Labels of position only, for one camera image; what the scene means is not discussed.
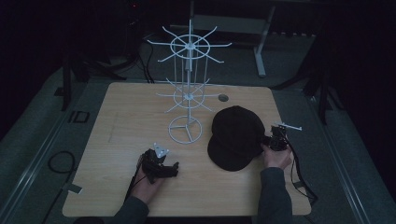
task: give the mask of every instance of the gray sleeve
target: gray sleeve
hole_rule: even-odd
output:
[[[143,224],[145,223],[148,214],[149,208],[145,203],[136,197],[129,197],[110,223]]]
[[[261,179],[258,223],[292,223],[291,198],[286,191],[283,170],[275,167],[267,168],[261,172]]]

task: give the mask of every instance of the spinning display rack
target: spinning display rack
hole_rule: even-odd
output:
[[[227,45],[210,45],[206,38],[209,35],[213,34],[216,31],[217,27],[215,27],[211,32],[204,36],[198,36],[192,34],[191,21],[189,33],[187,35],[177,36],[172,32],[167,31],[164,27],[163,29],[166,33],[175,37],[170,43],[157,43],[152,41],[148,42],[153,45],[169,46],[172,50],[173,54],[164,59],[158,60],[158,62],[162,63],[171,58],[174,58],[175,80],[170,81],[168,78],[166,80],[175,87],[175,92],[171,95],[158,95],[164,97],[173,97],[175,101],[175,105],[169,110],[165,111],[165,113],[172,111],[176,107],[182,107],[187,110],[187,115],[177,117],[171,121],[168,127],[168,131],[171,138],[176,142],[180,144],[190,144],[198,140],[202,135],[202,124],[198,119],[194,118],[191,115],[191,111],[198,106],[202,106],[209,111],[213,111],[212,109],[204,105],[205,98],[211,96],[219,96],[219,94],[205,94],[205,85],[209,81],[209,78],[206,79],[208,59],[216,63],[224,63],[223,61],[219,61],[209,56],[209,52],[212,48],[229,47],[231,43]],[[177,82],[177,58],[181,60],[181,82]],[[205,60],[204,72],[201,75],[199,75],[198,73],[199,59]],[[203,76],[202,83],[197,82],[198,76]],[[174,134],[174,131],[178,129],[184,129],[187,134],[187,138],[180,138],[178,135]]]

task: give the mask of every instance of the wooden table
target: wooden table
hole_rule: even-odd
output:
[[[80,194],[68,192],[63,213],[67,217],[111,217],[122,206],[138,158],[157,143],[170,149],[164,165],[180,162],[177,177],[167,179],[149,205],[152,217],[255,216],[260,196],[262,161],[253,160],[238,172],[220,169],[207,155],[211,124],[221,109],[241,105],[254,111],[270,134],[271,124],[281,121],[271,91],[263,87],[206,86],[205,94],[226,94],[227,102],[206,97],[204,106],[191,111],[203,126],[202,136],[183,145],[171,139],[170,122],[187,115],[175,105],[169,84],[113,83],[109,86],[88,144],[79,164],[74,185]],[[309,201],[290,182],[291,166],[285,170],[287,190],[294,215],[307,215]]]

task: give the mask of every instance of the dark background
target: dark background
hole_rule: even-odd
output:
[[[184,8],[188,2],[2,1],[0,138],[7,134],[44,81],[62,66],[63,56],[70,49],[102,61],[109,55],[130,53],[136,48],[133,37],[139,37],[136,29],[142,29],[136,28],[137,24],[152,25],[156,29],[163,22],[184,21],[189,16]],[[396,3],[385,0],[276,3],[273,32],[313,34],[317,35],[317,41],[327,45],[331,84],[395,198],[392,138],[396,124],[393,99]],[[197,7],[199,10],[213,8],[205,1],[198,4],[201,4]],[[169,8],[178,13],[168,13]],[[259,14],[260,11],[249,11],[247,17]],[[125,30],[134,21],[135,24]],[[130,38],[125,39],[124,32],[128,32]]]

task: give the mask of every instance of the cap brim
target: cap brim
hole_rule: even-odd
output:
[[[239,171],[245,168],[252,159],[243,158],[224,148],[215,137],[211,137],[207,145],[209,158],[221,169],[226,171]]]

